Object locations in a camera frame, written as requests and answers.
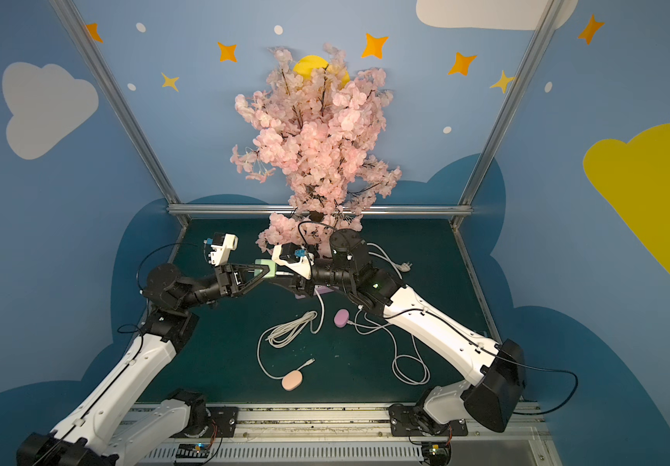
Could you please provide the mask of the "green USB charger adapter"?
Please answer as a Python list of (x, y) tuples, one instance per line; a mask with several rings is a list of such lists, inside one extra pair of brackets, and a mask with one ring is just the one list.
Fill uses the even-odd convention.
[(261, 274), (265, 280), (274, 278), (278, 271), (278, 264), (271, 259), (257, 259), (255, 266), (259, 268), (257, 275)]

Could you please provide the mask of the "purple power strip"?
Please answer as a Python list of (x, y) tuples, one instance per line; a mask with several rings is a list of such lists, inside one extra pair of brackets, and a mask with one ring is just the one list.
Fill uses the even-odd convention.
[[(324, 287), (323, 285), (317, 285), (317, 286), (315, 287), (315, 292), (316, 292), (316, 293), (319, 293), (319, 295), (325, 295), (325, 294), (327, 294), (327, 293), (331, 293), (331, 292), (333, 292), (333, 289), (331, 289), (330, 287)], [(296, 295), (294, 295), (294, 297), (295, 297), (296, 299), (304, 299), (304, 298), (307, 298), (307, 295), (305, 295), (305, 294), (296, 294)]]

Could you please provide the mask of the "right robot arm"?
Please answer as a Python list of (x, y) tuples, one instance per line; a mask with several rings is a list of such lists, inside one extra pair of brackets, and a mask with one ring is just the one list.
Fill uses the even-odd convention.
[(418, 430), (437, 435), (445, 425), (471, 417), (492, 432), (504, 432), (525, 385), (521, 347), (511, 340), (497, 343), (440, 312), (402, 279), (376, 266), (358, 232), (337, 230), (329, 246), (328, 258), (292, 243), (276, 246), (273, 261), (291, 273), (280, 285), (298, 295), (313, 295), (318, 287), (340, 292), (457, 369), (460, 382), (436, 386), (412, 407), (409, 419)]

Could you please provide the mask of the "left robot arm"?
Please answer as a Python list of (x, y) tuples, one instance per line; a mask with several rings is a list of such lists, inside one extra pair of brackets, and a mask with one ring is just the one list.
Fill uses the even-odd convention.
[(17, 450), (17, 464), (135, 465), (175, 435), (217, 438), (219, 428), (205, 396), (182, 389), (125, 433), (116, 430), (152, 380), (189, 343), (199, 321), (193, 309), (242, 296), (270, 272), (267, 264), (226, 264), (193, 279), (171, 263), (154, 268), (142, 291), (152, 311), (136, 328), (123, 358), (50, 433), (30, 434)]

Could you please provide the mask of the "pink artificial blossom tree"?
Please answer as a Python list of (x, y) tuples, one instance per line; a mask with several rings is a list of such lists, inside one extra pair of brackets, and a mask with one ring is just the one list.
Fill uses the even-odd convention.
[(350, 78), (346, 54), (331, 45), (325, 51), (325, 66), (304, 76), (289, 50), (274, 48), (269, 88), (235, 98), (257, 137), (251, 147), (233, 148), (231, 162), (261, 184), (281, 173), (292, 191), (290, 213), (271, 215), (257, 237), (263, 252), (292, 243), (327, 256), (331, 234), (361, 231), (364, 211), (391, 196), (402, 177), (374, 153), (393, 99), (387, 73), (369, 68)]

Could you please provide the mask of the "green circuit board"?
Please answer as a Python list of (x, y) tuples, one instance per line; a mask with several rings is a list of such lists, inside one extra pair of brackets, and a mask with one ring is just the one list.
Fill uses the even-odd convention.
[(212, 454), (212, 446), (208, 443), (183, 443), (175, 450), (176, 463), (204, 463)]

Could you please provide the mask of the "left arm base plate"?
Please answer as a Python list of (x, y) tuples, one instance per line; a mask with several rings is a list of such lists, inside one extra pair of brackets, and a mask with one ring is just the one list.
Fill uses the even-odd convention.
[(175, 438), (230, 438), (234, 436), (239, 409), (231, 406), (191, 408), (187, 426)]

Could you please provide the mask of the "aluminium front rail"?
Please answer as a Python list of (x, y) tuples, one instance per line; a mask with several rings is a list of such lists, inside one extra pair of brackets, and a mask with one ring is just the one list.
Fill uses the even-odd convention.
[[(116, 432), (123, 434), (160, 404), (134, 405)], [(464, 417), (464, 437), (394, 437), (387, 403), (210, 404), (239, 409), (230, 438), (175, 438), (135, 465), (559, 465), (562, 460), (538, 408), (521, 404), (506, 430), (495, 433)], [(183, 443), (208, 443), (204, 463), (176, 463)]]

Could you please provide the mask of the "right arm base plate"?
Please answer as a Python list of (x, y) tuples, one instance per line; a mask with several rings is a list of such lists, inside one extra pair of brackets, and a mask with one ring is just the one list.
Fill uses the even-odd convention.
[(468, 435), (464, 419), (450, 423), (434, 421), (422, 408), (392, 404), (387, 408), (391, 435), (394, 437), (451, 437)]

